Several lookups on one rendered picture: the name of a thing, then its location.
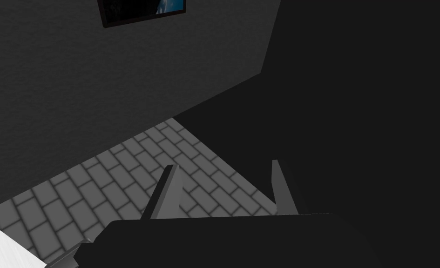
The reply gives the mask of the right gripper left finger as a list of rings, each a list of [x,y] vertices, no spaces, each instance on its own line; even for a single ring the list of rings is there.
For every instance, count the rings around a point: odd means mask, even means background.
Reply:
[[[179,211],[182,191],[183,181],[179,166],[166,166],[142,213],[141,219],[176,218]]]

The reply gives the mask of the black framed wall picture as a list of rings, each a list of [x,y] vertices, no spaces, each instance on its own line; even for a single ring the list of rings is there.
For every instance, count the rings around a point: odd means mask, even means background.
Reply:
[[[104,28],[186,13],[187,0],[97,0]]]

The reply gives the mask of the white cabinet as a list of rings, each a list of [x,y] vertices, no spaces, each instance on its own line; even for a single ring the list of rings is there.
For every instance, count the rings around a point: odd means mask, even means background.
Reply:
[[[45,268],[33,253],[0,231],[0,268]]]

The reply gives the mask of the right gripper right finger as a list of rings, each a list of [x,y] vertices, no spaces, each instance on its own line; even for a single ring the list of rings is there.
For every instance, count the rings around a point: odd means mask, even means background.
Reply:
[[[271,185],[278,215],[309,213],[287,160],[272,160]]]

